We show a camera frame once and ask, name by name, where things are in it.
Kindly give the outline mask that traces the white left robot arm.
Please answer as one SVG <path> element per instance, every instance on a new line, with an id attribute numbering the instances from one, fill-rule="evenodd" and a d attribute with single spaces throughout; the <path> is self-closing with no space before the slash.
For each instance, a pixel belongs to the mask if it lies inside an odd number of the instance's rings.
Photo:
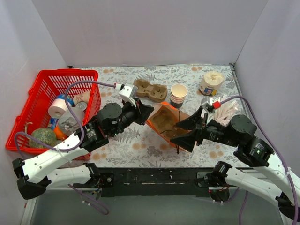
<path id="1" fill-rule="evenodd" d="M 136 86 L 116 83 L 113 88 L 119 91 L 123 106 L 106 104 L 84 126 L 55 147 L 50 146 L 36 157 L 17 158 L 12 162 L 23 199 L 33 199 L 48 188 L 64 185 L 97 188 L 113 184 L 113 174 L 102 174 L 94 163 L 61 168 L 65 163 L 108 144 L 110 137 L 122 133 L 132 123 L 144 125 L 154 111 L 153 106 L 145 105 L 135 97 Z"/>

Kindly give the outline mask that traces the orange paper bag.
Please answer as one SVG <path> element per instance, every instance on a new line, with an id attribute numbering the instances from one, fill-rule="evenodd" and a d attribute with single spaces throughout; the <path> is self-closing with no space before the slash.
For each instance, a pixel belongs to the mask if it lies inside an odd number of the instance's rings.
<path id="1" fill-rule="evenodd" d="M 177 151 L 184 150 L 182 147 L 175 145 L 170 140 L 176 136 L 186 134 L 188 130 L 184 130 L 176 126 L 176 123 L 188 118 L 189 115 L 174 108 L 167 102 L 155 103 L 154 111 L 150 114 L 146 124 L 167 141 Z"/>

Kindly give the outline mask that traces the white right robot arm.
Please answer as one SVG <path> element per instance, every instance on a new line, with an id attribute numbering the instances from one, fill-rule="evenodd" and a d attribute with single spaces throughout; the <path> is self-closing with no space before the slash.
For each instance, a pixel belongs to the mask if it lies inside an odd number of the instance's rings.
<path id="1" fill-rule="evenodd" d="M 170 139 L 172 143 L 191 152 L 203 140 L 225 144 L 236 148 L 234 156 L 239 161 L 263 174 L 263 181 L 243 172 L 230 164 L 219 161 L 212 172 L 197 179 L 197 183 L 209 187 L 223 185 L 236 186 L 251 192 L 279 208 L 279 211 L 292 220 L 300 221 L 300 179 L 287 166 L 286 162 L 271 142 L 255 136 L 260 128 L 245 115 L 234 115 L 226 126 L 213 119 L 218 108 L 225 101 L 202 100 L 198 110 L 176 126 L 188 131 Z"/>

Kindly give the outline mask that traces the stack of paper cups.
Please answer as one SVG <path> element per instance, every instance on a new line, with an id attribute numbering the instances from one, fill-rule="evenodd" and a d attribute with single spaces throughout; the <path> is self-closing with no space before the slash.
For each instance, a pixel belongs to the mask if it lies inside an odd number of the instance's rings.
<path id="1" fill-rule="evenodd" d="M 183 84 L 175 84 L 170 90 L 170 104 L 176 109 L 182 107 L 187 96 L 188 90 Z"/>

